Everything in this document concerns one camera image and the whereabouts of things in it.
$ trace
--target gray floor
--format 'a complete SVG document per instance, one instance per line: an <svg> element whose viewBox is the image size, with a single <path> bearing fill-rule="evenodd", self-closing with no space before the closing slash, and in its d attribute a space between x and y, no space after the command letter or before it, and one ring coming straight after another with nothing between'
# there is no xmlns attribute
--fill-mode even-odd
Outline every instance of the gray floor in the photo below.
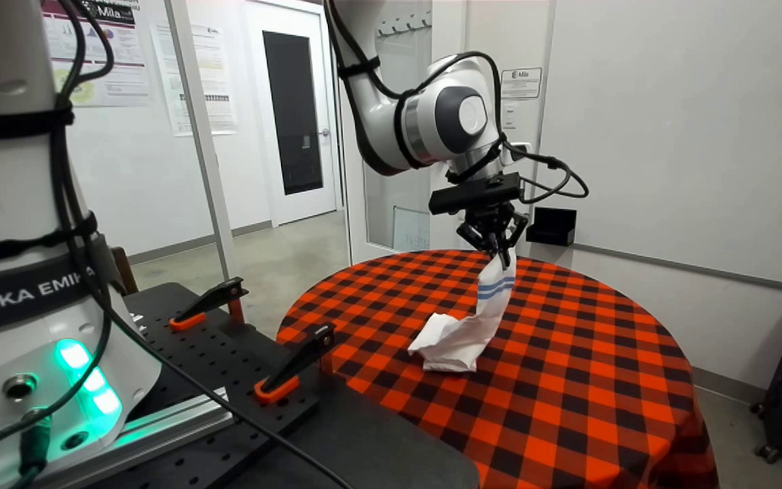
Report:
<svg viewBox="0 0 782 489"><path fill-rule="evenodd" d="M319 278L348 266L345 220L322 214L281 228L261 228L235 238L235 261L246 296L246 315L262 334L274 338L284 311ZM185 284L202 290L220 284L210 246L136 261L137 286ZM698 390L724 489L782 489L782 462L764 466L752 453L762 430L747 402Z"/></svg>

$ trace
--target white napkin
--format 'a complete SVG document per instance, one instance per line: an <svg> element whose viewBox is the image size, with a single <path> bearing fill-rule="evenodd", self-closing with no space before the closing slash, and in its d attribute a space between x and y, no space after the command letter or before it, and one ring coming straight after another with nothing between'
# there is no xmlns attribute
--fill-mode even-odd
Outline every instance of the white napkin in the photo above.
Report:
<svg viewBox="0 0 782 489"><path fill-rule="evenodd" d="M453 315L430 314L410 342L410 353L422 357L422 371L475 373L478 357L493 341L501 314L516 284L516 250L508 250L508 266L493 255L478 276L475 315L456 320Z"/></svg>

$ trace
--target red and black checkered tablecloth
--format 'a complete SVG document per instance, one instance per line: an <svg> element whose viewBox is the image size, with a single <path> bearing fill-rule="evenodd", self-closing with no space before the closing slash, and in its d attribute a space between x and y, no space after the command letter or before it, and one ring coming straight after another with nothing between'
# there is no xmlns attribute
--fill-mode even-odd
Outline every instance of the red and black checkered tablecloth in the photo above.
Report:
<svg viewBox="0 0 782 489"><path fill-rule="evenodd" d="M683 353L584 276L520 258L478 373L422 373L407 346L430 314L475 311L482 263L439 250L341 269L286 311L280 342L334 323L334 373L464 451L479 487L717 487Z"/></svg>

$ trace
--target green light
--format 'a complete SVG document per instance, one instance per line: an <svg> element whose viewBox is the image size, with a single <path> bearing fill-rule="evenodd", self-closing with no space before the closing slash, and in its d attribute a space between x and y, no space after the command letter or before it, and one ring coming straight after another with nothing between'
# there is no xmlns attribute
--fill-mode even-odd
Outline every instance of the green light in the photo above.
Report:
<svg viewBox="0 0 782 489"><path fill-rule="evenodd" d="M64 342L64 346L60 349L60 357L64 358L64 365L67 365L69 371L79 371L79 368L86 368L86 365L88 365L88 353L86 353L86 349L79 346L79 342Z"/></svg>
<svg viewBox="0 0 782 489"><path fill-rule="evenodd" d="M83 390L86 392L99 392L105 387L103 375L96 371L88 373Z"/></svg>
<svg viewBox="0 0 782 489"><path fill-rule="evenodd" d="M95 399L95 409L105 415L114 415L122 409L119 396L110 390L105 390L103 394L95 394L92 399Z"/></svg>

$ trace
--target door frame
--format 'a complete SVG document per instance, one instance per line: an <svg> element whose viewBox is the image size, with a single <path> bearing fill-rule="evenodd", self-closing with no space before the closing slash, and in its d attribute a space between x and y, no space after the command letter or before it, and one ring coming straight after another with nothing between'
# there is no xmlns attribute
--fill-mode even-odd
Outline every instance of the door frame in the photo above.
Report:
<svg viewBox="0 0 782 489"><path fill-rule="evenodd" d="M319 54L319 61L322 61L322 65L326 65L326 72L327 73L337 73L337 65L334 65L334 53L331 53L331 41L327 41L327 31L326 31L326 12L322 12L322 5L318 5L318 4L305 4L305 0L242 0L242 5L269 5L269 9L281 9L281 12L295 12L295 15L312 15L312 17L318 17L318 54ZM248 53L258 53L258 50L262 50L262 46L251 46L251 35L246 35L246 50ZM258 61L251 61L248 62L251 68L254 68L254 77L265 77L265 65L262 62L258 62ZM337 212L341 212L345 210L345 205L341 205L341 183L339 183L339 174L341 174L341 170L339 170L339 156L341 156L341 141L339 141L339 111L337 111L337 106L339 106L339 99L337 99L337 80L331 77L327 80L327 84L326 84L326 91L322 91L322 99L326 99L326 118L327 118L327 132L331 132L331 138L327 138L327 174L331 174L331 183L326 183L327 186L327 191L331 191L331 197L334 197L334 210ZM274 121L270 118L270 111L274 111L274 106L270 106L270 100L258 100L258 110L261 110L261 114L258 114L258 121L262 122L265 118L269 121ZM276 227L281 227L280 223L280 210L274 206L274 194L269 194L265 197L269 198L269 210L270 210L270 227L276 228Z"/></svg>

